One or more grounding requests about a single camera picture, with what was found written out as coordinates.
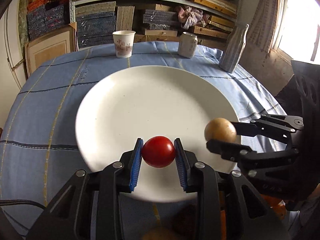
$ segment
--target paper cup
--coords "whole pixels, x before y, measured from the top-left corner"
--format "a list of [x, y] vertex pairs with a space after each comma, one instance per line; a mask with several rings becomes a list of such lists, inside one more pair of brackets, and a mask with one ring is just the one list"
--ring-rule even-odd
[[135, 33], [134, 31], [117, 31], [112, 33], [117, 57], [131, 57]]

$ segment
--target white can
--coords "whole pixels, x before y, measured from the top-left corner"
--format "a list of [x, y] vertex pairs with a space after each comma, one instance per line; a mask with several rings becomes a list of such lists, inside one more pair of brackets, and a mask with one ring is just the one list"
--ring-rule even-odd
[[198, 44], [198, 37], [192, 33], [182, 33], [178, 47], [178, 54], [183, 57], [192, 58]]

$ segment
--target cable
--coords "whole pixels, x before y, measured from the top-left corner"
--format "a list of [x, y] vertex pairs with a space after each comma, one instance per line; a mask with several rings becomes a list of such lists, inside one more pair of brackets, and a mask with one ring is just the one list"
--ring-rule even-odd
[[42, 209], [45, 209], [44, 205], [41, 205], [38, 202], [24, 199], [16, 199], [16, 200], [0, 200], [0, 206], [12, 206], [12, 205], [32, 205]]

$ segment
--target tomato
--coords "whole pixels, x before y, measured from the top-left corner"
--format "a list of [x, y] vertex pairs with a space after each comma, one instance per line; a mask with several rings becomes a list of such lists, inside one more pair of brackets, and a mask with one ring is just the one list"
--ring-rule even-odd
[[144, 144], [141, 155], [150, 166], [163, 168], [173, 162], [176, 153], [172, 142], [167, 137], [155, 136]]

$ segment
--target blue tablecloth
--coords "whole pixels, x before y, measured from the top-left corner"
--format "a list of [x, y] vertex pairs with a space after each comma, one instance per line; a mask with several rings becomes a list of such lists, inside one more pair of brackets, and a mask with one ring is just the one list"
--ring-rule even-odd
[[[187, 59], [177, 55], [177, 49], [176, 42], [137, 43], [132, 57], [119, 59], [113, 44], [101, 45], [65, 54], [39, 67], [18, 94], [1, 137], [1, 199], [47, 204], [76, 170], [89, 170], [76, 143], [76, 112], [98, 81], [124, 68], [165, 65], [199, 75], [226, 96], [241, 122], [259, 118], [262, 113], [285, 114], [273, 96], [241, 66], [233, 74], [220, 70], [220, 50], [198, 45], [195, 56]], [[284, 147], [262, 136], [244, 137], [243, 144], [258, 152]], [[152, 203], [121, 198], [126, 239], [140, 239], [156, 224]], [[161, 220], [181, 205], [158, 204]], [[41, 213], [41, 209], [25, 205], [4, 210], [21, 235]]]

